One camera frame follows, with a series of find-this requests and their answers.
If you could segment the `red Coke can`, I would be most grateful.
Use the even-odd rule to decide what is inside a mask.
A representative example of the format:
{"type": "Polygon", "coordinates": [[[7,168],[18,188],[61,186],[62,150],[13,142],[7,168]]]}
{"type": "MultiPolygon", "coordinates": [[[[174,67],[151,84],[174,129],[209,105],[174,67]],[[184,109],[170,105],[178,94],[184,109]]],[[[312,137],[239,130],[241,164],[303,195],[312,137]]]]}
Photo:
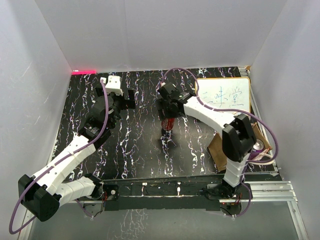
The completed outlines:
{"type": "Polygon", "coordinates": [[[171,131],[174,127],[175,118],[165,118],[161,121],[161,127],[164,131],[171,131]]]}

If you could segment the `purple Fanta can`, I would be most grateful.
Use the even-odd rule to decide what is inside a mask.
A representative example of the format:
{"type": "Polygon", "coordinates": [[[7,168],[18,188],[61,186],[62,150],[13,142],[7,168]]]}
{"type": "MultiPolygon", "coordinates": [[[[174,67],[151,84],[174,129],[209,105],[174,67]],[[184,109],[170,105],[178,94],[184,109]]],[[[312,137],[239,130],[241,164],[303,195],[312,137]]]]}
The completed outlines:
{"type": "Polygon", "coordinates": [[[255,157],[257,157],[260,153],[263,152],[263,150],[265,149],[265,145],[264,143],[260,140],[257,139],[256,143],[253,145],[252,150],[250,152],[249,155],[249,160],[253,160],[255,157]]]}

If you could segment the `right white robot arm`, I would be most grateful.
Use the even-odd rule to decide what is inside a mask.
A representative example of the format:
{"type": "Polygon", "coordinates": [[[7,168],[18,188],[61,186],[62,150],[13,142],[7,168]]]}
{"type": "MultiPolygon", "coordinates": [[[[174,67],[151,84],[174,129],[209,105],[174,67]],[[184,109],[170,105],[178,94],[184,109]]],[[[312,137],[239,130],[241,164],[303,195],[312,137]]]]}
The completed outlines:
{"type": "Polygon", "coordinates": [[[172,83],[162,83],[158,93],[156,106],[162,121],[190,116],[214,129],[221,137],[227,161],[223,194],[230,199],[239,195],[246,161],[257,141],[249,117],[243,113],[235,116],[215,111],[211,106],[201,104],[194,92],[179,91],[172,83]]]}

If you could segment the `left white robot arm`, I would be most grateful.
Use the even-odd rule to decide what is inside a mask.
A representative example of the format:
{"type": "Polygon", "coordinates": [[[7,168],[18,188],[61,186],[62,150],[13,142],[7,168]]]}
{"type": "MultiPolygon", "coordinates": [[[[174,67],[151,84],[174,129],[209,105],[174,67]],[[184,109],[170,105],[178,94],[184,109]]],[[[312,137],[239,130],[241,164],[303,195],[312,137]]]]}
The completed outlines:
{"type": "Polygon", "coordinates": [[[21,204],[41,222],[49,220],[59,207],[70,201],[81,197],[97,200],[103,196],[102,181],[91,173],[68,183],[64,180],[107,141],[120,112],[135,109],[136,101],[132,88],[127,90],[128,98],[102,87],[96,91],[98,98],[71,143],[43,169],[32,176],[25,174],[18,181],[21,204]]]}

